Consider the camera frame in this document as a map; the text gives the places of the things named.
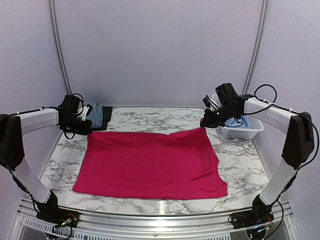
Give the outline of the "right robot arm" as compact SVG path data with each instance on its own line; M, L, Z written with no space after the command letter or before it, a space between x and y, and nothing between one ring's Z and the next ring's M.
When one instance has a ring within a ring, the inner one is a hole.
M319 150L319 132L308 112L278 105L278 92L270 84L260 85L252 94L239 94L228 82L216 87L215 93L216 99L208 95L203 98L205 110L201 127L225 128L230 119L250 117L282 135L281 146L275 149L279 154L277 168L247 214L252 224L258 224L291 187L299 171L314 160Z

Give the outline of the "magenta t-shirt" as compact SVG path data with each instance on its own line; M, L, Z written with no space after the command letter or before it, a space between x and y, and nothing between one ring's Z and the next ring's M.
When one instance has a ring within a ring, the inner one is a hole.
M94 132L76 193L112 198L202 200L228 194L204 128L170 134Z

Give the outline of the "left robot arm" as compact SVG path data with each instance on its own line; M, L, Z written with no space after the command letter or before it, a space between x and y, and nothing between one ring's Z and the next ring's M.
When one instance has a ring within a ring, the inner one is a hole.
M40 170L48 160L60 134L68 138L92 133L92 111L79 93L67 94L58 106L0 115L0 165L16 185L30 196L41 217L58 223L63 211L58 198L40 180Z

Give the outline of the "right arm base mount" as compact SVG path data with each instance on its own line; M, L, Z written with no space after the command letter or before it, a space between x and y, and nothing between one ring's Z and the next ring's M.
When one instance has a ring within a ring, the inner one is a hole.
M274 215L271 211L262 216L254 215L252 210L234 212L228 217L228 222L232 224L234 229L241 229L270 223L274 220Z

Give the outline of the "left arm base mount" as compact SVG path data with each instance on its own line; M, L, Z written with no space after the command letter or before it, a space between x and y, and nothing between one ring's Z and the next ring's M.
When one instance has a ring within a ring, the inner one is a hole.
M78 221L80 218L80 213L78 211L68 210L68 209L60 209L59 215L54 217L49 217L44 213L37 213L36 218L56 224L61 227L72 227L76 228L78 225Z

